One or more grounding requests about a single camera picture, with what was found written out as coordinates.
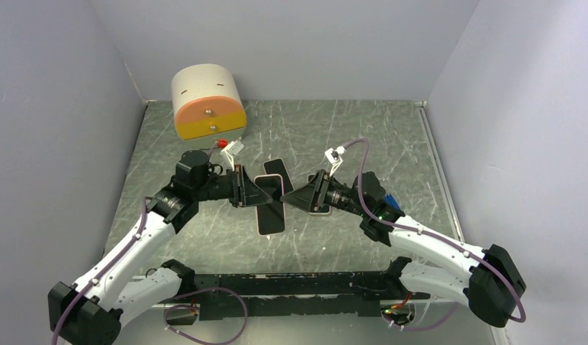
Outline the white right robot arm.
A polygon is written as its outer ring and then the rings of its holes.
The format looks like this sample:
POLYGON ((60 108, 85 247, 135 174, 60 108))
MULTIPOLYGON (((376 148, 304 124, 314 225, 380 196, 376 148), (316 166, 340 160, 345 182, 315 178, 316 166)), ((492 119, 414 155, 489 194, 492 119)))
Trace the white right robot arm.
POLYGON ((449 299, 468 307, 481 321, 503 328, 515 317, 526 290, 518 268, 504 248, 466 244, 422 225, 395 206, 373 172, 365 172, 352 186, 318 171, 306 185, 280 200, 302 211, 323 206, 361 216, 363 233, 374 242, 399 248, 426 259, 391 261, 383 272, 385 291, 393 298, 413 293, 449 299))

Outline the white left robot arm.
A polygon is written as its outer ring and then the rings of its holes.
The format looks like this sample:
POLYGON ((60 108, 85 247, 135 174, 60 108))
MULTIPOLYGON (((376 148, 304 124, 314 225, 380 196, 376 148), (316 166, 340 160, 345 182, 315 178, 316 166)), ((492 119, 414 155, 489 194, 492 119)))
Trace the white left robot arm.
POLYGON ((272 202, 244 166, 217 173, 202 150, 182 154, 170 182, 142 200, 139 219, 122 240, 87 273, 48 293, 52 344, 112 344, 120 330, 160 301, 189 300, 195 271, 171 259, 149 277, 134 282, 135 272, 198 213, 204 201, 228 201, 235 208, 272 202))

